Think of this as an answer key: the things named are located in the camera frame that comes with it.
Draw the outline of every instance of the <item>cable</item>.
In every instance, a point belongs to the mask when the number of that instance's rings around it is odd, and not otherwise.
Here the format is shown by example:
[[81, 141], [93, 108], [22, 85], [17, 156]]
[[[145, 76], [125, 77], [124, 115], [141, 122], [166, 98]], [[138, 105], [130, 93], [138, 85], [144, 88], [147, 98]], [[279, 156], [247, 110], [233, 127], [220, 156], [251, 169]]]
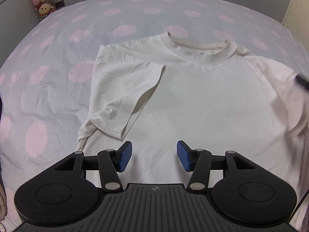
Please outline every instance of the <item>cable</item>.
[[305, 193], [305, 195], [302, 197], [302, 199], [300, 200], [300, 202], [298, 203], [298, 205], [296, 206], [296, 208], [294, 209], [293, 213], [291, 214], [288, 223], [291, 221], [291, 219], [293, 218], [293, 216], [295, 215], [295, 213], [297, 212], [297, 210], [299, 209], [300, 205], [302, 205], [302, 203], [304, 202], [304, 200], [306, 199], [307, 195], [309, 194], [309, 189], [307, 190], [307, 192]]

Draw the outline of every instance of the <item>grooved surface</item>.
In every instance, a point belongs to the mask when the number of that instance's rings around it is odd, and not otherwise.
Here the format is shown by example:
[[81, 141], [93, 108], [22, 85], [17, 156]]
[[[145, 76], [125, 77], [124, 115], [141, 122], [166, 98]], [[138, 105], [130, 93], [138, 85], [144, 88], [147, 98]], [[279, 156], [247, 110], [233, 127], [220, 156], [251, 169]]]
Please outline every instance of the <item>grooved surface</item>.
[[61, 228], [23, 224], [18, 232], [293, 232], [281, 224], [272, 228], [248, 228], [231, 223], [215, 212], [201, 194], [186, 192], [183, 185], [130, 184], [119, 194], [108, 194], [90, 216]]

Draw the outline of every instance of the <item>bedsheet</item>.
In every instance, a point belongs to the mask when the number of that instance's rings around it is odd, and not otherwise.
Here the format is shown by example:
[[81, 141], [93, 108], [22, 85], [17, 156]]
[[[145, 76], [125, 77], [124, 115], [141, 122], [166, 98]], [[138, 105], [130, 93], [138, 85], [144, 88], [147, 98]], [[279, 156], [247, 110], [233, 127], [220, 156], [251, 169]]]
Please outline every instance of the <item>bedsheet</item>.
[[52, 13], [0, 69], [7, 231], [20, 224], [13, 202], [18, 187], [75, 150], [78, 129], [88, 114], [100, 45], [164, 31], [204, 43], [228, 38], [309, 77], [308, 54], [290, 31], [259, 12], [223, 0], [88, 0]]

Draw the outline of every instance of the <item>pink polka dot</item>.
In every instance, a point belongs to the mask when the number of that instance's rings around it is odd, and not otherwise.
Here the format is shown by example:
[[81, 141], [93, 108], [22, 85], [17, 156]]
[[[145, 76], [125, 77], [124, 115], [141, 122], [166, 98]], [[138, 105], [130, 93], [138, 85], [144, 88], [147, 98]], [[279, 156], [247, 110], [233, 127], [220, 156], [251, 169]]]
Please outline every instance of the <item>pink polka dot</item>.
[[35, 32], [33, 32], [31, 35], [34, 36], [35, 34], [39, 33], [41, 31], [41, 28], [37, 29]]
[[121, 25], [112, 31], [113, 36], [128, 36], [136, 32], [136, 27], [133, 25]]
[[162, 2], [176, 2], [176, 0], [161, 0]]
[[159, 14], [162, 10], [159, 8], [144, 8], [143, 12], [146, 14]]
[[85, 8], [86, 6], [81, 6], [81, 7], [79, 7], [79, 8], [76, 8], [76, 9], [74, 9], [75, 11], [79, 11], [79, 10], [82, 10], [83, 8]]
[[5, 192], [7, 194], [7, 215], [10, 219], [17, 220], [19, 216], [14, 205], [14, 193], [9, 188], [6, 188]]
[[4, 142], [9, 135], [9, 131], [11, 128], [11, 119], [9, 116], [6, 116], [1, 119], [0, 122], [0, 142]]
[[218, 38], [219, 40], [221, 40], [221, 41], [224, 41], [224, 40], [226, 40], [226, 39], [231, 40], [231, 41], [233, 41], [233, 42], [235, 41], [234, 37], [232, 37], [231, 35], [229, 35], [229, 34], [226, 33], [226, 32], [215, 31], [215, 32], [214, 32], [214, 36], [215, 36], [216, 38]]
[[265, 19], [263, 19], [263, 21], [266, 22], [267, 24], [271, 25], [271, 22], [269, 22], [269, 21], [267, 21]]
[[187, 37], [189, 36], [189, 31], [184, 27], [178, 25], [170, 25], [165, 28], [166, 32], [171, 33], [174, 37]]
[[281, 53], [282, 55], [284, 55], [285, 57], [287, 57], [287, 58], [290, 58], [290, 57], [291, 57], [290, 54], [289, 54], [284, 48], [282, 48], [281, 46], [279, 46], [279, 51], [280, 51], [280, 53]]
[[72, 22], [80, 21], [80, 20], [84, 19], [86, 16], [87, 16], [87, 14], [83, 14], [83, 15], [77, 16], [76, 18], [74, 18], [72, 20]]
[[253, 15], [250, 15], [250, 14], [248, 14], [248, 13], [244, 13], [247, 17], [250, 17], [250, 18], [254, 18], [254, 16]]
[[231, 4], [230, 2], [228, 2], [228, 1], [223, 1], [223, 0], [220, 0], [220, 2], [225, 3], [225, 4]]
[[229, 22], [229, 23], [234, 23], [235, 21], [228, 17], [228, 16], [219, 16], [219, 18], [222, 20], [222, 21], [225, 21], [225, 22]]
[[229, 9], [229, 8], [226, 8], [226, 7], [222, 7], [222, 8], [224, 8], [225, 10], [228, 10], [230, 12], [234, 12], [232, 9]]
[[19, 79], [20, 71], [16, 71], [12, 77], [10, 78], [10, 81], [8, 82], [9, 87], [12, 87], [16, 81]]
[[198, 6], [207, 6], [207, 4], [205, 3], [201, 3], [201, 2], [193, 2], [194, 4], [198, 5]]
[[102, 2], [100, 3], [100, 5], [108, 5], [108, 4], [111, 4], [113, 1], [105, 1], [105, 2]]
[[28, 52], [28, 50], [30, 50], [31, 46], [32, 46], [32, 44], [27, 45], [27, 46], [21, 51], [20, 54], [21, 54], [21, 55], [25, 55], [25, 54]]
[[130, 2], [142, 2], [143, 0], [130, 0]]
[[78, 65], [73, 66], [69, 71], [69, 79], [74, 83], [82, 83], [87, 81], [92, 76], [94, 62], [83, 61]]
[[32, 123], [26, 131], [25, 147], [32, 157], [41, 155], [47, 145], [47, 127], [41, 121]]
[[39, 83], [45, 77], [47, 72], [48, 72], [48, 67], [41, 66], [34, 73], [32, 73], [31, 78], [30, 78], [30, 84], [36, 85], [37, 83]]
[[188, 17], [200, 17], [200, 13], [193, 10], [184, 10], [183, 13]]
[[9, 55], [7, 59], [10, 60], [15, 55], [16, 51], [17, 50], [13, 50], [13, 52]]
[[0, 76], [0, 85], [2, 85], [4, 78], [5, 78], [5, 74], [3, 73], [3, 74]]
[[76, 31], [70, 36], [70, 41], [73, 43], [77, 43], [85, 37], [89, 36], [89, 33], [90, 32], [86, 30]]
[[274, 31], [270, 31], [270, 32], [273, 33], [277, 38], [280, 38], [280, 36], [277, 32], [274, 32]]
[[121, 12], [121, 9], [110, 9], [108, 11], [105, 11], [103, 14], [105, 16], [113, 16], [113, 15], [117, 15]]
[[58, 17], [62, 16], [63, 14], [64, 14], [64, 12], [61, 12], [58, 15], [56, 15], [55, 18], [58, 18]]
[[41, 44], [40, 49], [44, 49], [46, 46], [50, 45], [52, 41], [54, 40], [54, 36], [50, 36], [46, 38]]
[[256, 37], [253, 38], [252, 43], [255, 47], [258, 47], [261, 50], [267, 51], [268, 47], [264, 44], [261, 40], [257, 39]]
[[51, 25], [48, 27], [48, 29], [49, 29], [49, 30], [50, 30], [50, 29], [53, 29], [53, 28], [56, 27], [58, 24], [59, 24], [59, 22], [55, 22], [55, 23], [51, 24]]

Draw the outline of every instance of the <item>t-shirt collar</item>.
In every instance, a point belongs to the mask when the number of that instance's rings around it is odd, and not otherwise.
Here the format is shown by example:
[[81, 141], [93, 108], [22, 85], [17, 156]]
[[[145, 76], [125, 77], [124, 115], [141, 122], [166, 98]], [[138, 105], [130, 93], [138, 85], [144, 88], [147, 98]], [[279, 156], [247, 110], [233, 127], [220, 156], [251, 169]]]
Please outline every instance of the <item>t-shirt collar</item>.
[[222, 43], [192, 43], [183, 38], [175, 38], [169, 32], [160, 34], [163, 44], [176, 56], [194, 63], [216, 65], [231, 57], [236, 43], [225, 40]]

